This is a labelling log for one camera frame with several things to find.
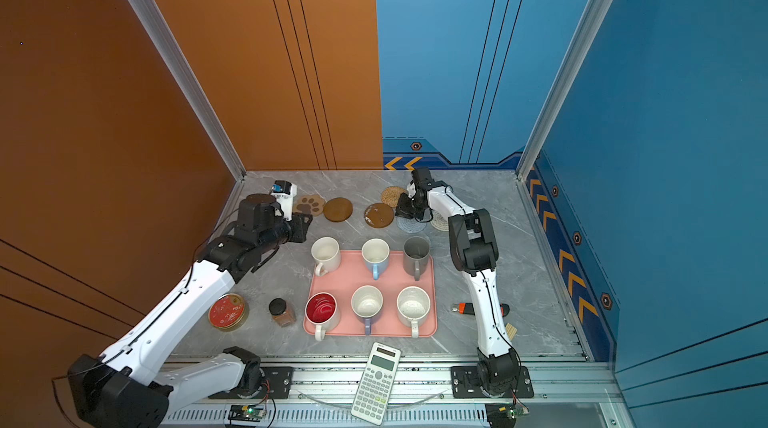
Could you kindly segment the glossy brown wooden coaster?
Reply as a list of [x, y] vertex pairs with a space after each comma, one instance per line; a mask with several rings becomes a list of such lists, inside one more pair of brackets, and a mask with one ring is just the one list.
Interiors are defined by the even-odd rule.
[[373, 228], [386, 228], [394, 222], [394, 209], [386, 203], [378, 202], [371, 204], [364, 210], [364, 221]]

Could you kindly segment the woven rattan coaster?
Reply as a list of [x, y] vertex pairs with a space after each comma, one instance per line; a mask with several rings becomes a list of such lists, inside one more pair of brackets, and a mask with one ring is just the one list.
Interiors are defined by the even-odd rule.
[[400, 186], [389, 186], [382, 191], [381, 201], [391, 208], [396, 208], [402, 194], [407, 194], [407, 190]]

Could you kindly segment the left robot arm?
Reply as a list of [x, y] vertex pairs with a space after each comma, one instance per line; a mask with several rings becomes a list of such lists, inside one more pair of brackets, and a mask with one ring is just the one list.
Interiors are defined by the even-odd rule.
[[93, 427], [157, 427], [165, 416], [212, 394], [254, 395], [263, 385], [258, 355], [230, 347], [207, 361], [161, 373], [177, 344], [222, 296], [288, 243], [306, 240], [312, 217], [294, 214], [286, 180], [240, 201], [237, 218], [193, 258], [189, 271], [148, 315], [99, 356], [68, 369], [78, 418]]

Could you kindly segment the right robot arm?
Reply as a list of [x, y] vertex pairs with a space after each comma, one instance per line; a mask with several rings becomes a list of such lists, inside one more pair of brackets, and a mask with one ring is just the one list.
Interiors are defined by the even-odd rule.
[[497, 290], [499, 245], [488, 210], [474, 208], [427, 168], [411, 172], [406, 194], [399, 196], [395, 214], [422, 221], [440, 214], [448, 223], [449, 252], [471, 295], [478, 332], [478, 376], [482, 389], [500, 397], [513, 389], [522, 363], [506, 330]]

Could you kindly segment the cork paw print coaster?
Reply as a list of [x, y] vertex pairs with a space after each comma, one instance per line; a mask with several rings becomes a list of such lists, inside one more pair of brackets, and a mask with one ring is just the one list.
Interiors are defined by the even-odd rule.
[[302, 195], [300, 198], [296, 199], [293, 211], [316, 217], [323, 214], [324, 206], [325, 199], [319, 194]]

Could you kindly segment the matte brown wooden coaster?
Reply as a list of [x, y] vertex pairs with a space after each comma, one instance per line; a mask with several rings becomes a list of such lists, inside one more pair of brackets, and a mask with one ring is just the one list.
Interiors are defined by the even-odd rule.
[[328, 200], [324, 205], [323, 214], [331, 222], [344, 222], [354, 212], [353, 203], [345, 197], [336, 197]]

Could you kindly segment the light blue rope coaster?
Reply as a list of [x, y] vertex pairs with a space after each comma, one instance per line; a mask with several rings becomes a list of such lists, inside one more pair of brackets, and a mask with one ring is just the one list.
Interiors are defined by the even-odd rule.
[[406, 233], [419, 233], [425, 229], [426, 224], [415, 219], [396, 218], [398, 227]]

